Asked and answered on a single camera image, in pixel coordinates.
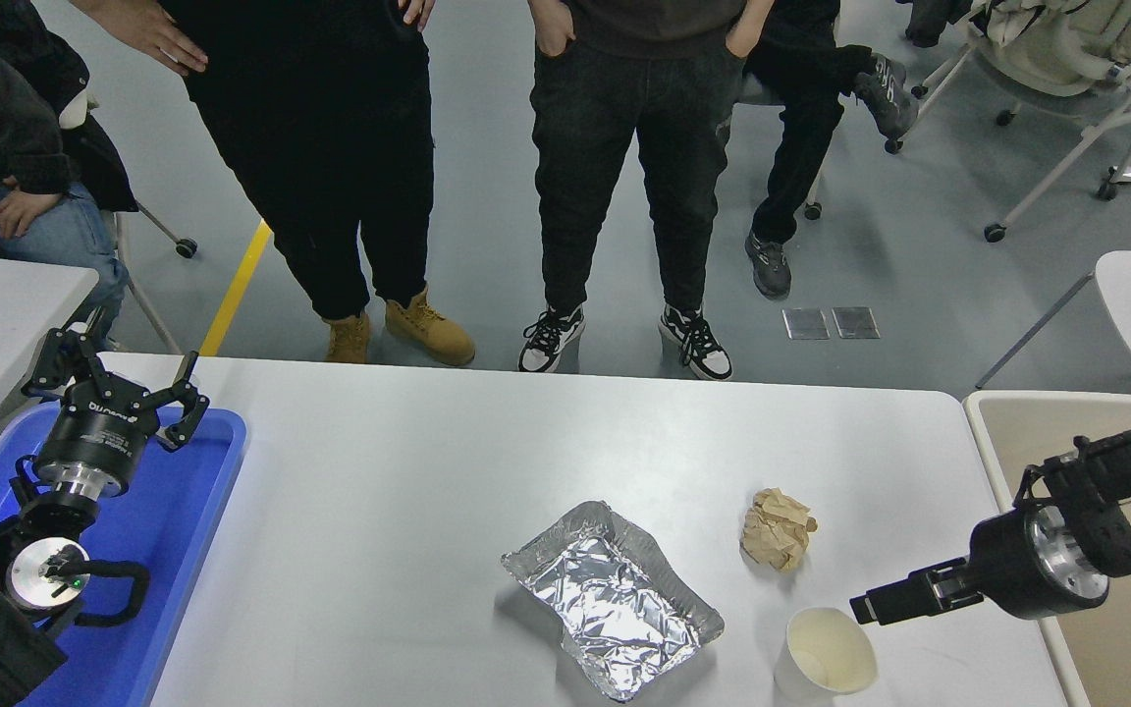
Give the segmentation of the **person's right hand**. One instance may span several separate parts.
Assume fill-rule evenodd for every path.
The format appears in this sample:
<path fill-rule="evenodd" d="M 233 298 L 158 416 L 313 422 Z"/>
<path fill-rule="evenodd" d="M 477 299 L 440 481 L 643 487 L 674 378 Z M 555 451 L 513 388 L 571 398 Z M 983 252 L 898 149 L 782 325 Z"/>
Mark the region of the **person's right hand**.
<path fill-rule="evenodd" d="M 121 43 L 179 76 L 202 74 L 208 58 L 157 1 L 111 1 L 104 27 Z"/>
<path fill-rule="evenodd" d="M 560 57 L 575 41 L 575 21 L 569 5 L 558 0 L 530 0 L 530 21 L 539 53 Z"/>

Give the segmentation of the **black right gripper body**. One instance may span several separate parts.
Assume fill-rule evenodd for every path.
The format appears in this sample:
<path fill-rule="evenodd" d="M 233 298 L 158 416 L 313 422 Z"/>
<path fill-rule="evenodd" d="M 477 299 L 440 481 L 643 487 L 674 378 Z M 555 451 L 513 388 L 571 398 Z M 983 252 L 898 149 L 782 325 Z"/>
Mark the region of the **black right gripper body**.
<path fill-rule="evenodd" d="M 983 520 L 969 549 L 973 585 L 1025 621 L 1082 612 L 1107 600 L 1110 578 L 1090 563 L 1056 506 Z"/>

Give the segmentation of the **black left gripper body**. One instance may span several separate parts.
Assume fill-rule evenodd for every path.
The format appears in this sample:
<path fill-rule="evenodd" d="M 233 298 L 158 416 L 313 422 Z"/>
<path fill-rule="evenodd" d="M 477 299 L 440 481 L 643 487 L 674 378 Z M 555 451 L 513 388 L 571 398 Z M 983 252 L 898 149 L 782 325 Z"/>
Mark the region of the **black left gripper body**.
<path fill-rule="evenodd" d="M 55 480 L 59 469 L 75 464 L 116 480 L 135 478 L 159 416 L 143 405 L 149 395 L 143 386 L 112 379 L 109 389 L 112 397 L 106 398 L 103 386 L 93 380 L 68 386 L 55 424 L 36 454 L 37 478 Z"/>

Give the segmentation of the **person's hand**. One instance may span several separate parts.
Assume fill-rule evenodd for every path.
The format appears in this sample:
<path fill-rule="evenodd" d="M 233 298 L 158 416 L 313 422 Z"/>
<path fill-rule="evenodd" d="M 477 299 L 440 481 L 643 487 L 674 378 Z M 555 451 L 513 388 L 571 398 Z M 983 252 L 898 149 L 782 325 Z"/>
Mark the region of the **person's hand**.
<path fill-rule="evenodd" d="M 18 239 L 26 235 L 27 229 L 41 215 L 50 212 L 64 193 L 32 193 L 12 188 L 0 200 L 0 238 Z"/>

